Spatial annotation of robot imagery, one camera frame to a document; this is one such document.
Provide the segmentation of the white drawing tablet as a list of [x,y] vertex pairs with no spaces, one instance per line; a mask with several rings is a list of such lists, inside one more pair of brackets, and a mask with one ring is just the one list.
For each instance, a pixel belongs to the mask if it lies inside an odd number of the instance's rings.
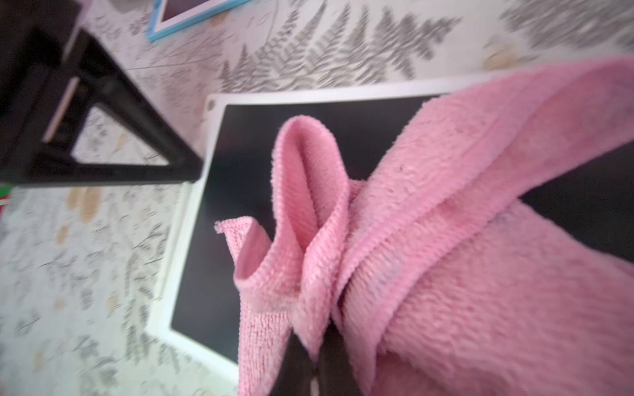
[[[467,82],[464,89],[480,83]],[[219,122],[206,176],[188,204],[174,260],[184,269],[174,328],[188,332],[188,318],[204,328],[218,384],[238,390],[240,298],[234,259],[216,225],[249,216],[274,236],[272,152],[282,126],[296,116],[320,121],[335,137],[345,170],[366,181],[422,105],[461,91],[453,81],[430,84],[389,99],[345,91],[324,93],[317,103],[283,105],[257,97],[216,107]],[[524,193],[520,200],[575,240],[633,266],[633,140]]]

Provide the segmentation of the pink fluffy cloth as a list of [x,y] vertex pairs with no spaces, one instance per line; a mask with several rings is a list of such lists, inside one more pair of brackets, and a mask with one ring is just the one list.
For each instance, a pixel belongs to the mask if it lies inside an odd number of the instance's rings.
[[630,395],[633,266],[521,196],[633,140],[633,58],[523,71],[431,100],[366,181],[296,116],[272,152],[274,236],[221,221],[239,291],[241,395],[295,333],[343,337],[364,395]]

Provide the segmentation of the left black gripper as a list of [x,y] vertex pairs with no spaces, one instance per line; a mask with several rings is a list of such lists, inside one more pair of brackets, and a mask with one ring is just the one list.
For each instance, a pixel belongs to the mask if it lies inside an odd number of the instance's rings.
[[[1,2],[1,182],[131,185],[193,182],[203,162],[99,41],[80,31],[90,1]],[[160,165],[81,163],[72,152],[101,110],[165,160]]]

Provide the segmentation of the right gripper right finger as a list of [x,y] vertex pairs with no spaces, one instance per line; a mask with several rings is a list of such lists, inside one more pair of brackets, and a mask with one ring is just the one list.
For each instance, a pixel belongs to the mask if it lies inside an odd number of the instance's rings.
[[322,396],[361,396],[353,376],[343,337],[334,323],[326,328],[317,365],[317,380]]

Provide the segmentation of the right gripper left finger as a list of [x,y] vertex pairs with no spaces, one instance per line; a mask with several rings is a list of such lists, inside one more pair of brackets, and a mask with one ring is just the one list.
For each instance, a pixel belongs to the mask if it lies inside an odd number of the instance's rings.
[[313,362],[295,333],[288,338],[277,379],[269,396],[309,396],[313,378]]

